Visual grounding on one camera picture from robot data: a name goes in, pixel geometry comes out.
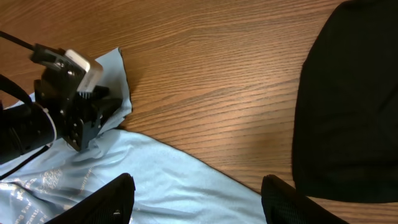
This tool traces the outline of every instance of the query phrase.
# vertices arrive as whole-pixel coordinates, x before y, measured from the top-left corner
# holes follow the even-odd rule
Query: light blue cloth
[[[130,113],[131,103],[119,50],[98,61],[104,78],[113,76],[102,84],[118,86],[115,94],[124,98],[105,131]],[[0,174],[34,152],[1,165]],[[100,134],[80,153],[59,139],[0,182],[0,223],[49,221],[124,172],[136,185],[131,223],[266,223],[259,194],[182,151],[120,130]]]

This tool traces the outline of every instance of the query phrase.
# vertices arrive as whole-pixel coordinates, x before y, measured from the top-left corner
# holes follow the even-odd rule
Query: blue fabric
[[[89,148],[77,153],[59,139],[0,182],[0,223],[44,223],[118,175],[136,184],[131,223],[266,223],[261,196],[188,154],[150,137],[109,130],[131,112],[118,49],[98,59],[102,85],[123,97],[120,110]],[[12,169],[36,151],[0,166]]]

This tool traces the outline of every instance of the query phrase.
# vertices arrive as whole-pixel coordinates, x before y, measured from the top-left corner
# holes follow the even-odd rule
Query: wire
[[[16,43],[16,44],[18,44],[20,46],[23,46],[23,47],[25,47],[25,48],[27,48],[29,50],[34,50],[34,47],[33,47],[32,44],[28,44],[27,42],[25,42],[25,41],[23,41],[21,39],[18,39],[17,37],[11,36],[11,35],[3,32],[3,31],[0,31],[0,37],[3,37],[5,39],[7,39],[7,40],[9,40],[11,42],[14,42],[14,43]]]
[[[11,174],[15,173],[17,170],[19,170],[20,168],[22,168],[24,165],[26,165],[28,162],[30,162],[31,160],[33,160],[34,158],[36,158],[37,156],[41,155],[43,152],[47,151],[49,148],[51,147],[51,145],[45,145],[41,150],[37,151],[35,154],[31,155],[29,158],[27,158],[26,160],[24,160],[23,162],[21,162],[18,166],[16,166],[15,168],[13,168],[12,170],[6,172],[5,174],[3,174],[2,176],[0,176],[0,180],[5,179],[6,177],[10,176]]]

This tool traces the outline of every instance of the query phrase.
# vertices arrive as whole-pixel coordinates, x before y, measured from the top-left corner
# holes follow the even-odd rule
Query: wooden surface
[[[300,69],[340,0],[2,0],[0,29],[92,57],[120,47],[134,112],[123,127],[259,191],[293,185]],[[0,73],[32,92],[43,67],[0,40]],[[14,102],[0,95],[7,105]],[[350,223],[397,223],[398,205],[315,199]]]

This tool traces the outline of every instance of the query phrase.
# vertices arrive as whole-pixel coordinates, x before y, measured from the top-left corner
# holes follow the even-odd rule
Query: white ring
[[[36,102],[35,102],[35,104],[37,106],[39,106],[43,110],[43,112],[47,115],[47,117],[48,117],[48,119],[49,119],[49,121],[50,121],[50,123],[52,125],[52,130],[54,132],[54,140],[50,143],[50,144],[52,144],[53,142],[55,142],[55,140],[57,140],[57,128],[55,127],[55,123],[54,123],[54,121],[52,120],[52,118],[51,118],[51,116],[49,114],[49,109],[43,108],[42,105],[40,105],[40,104],[38,104]]]

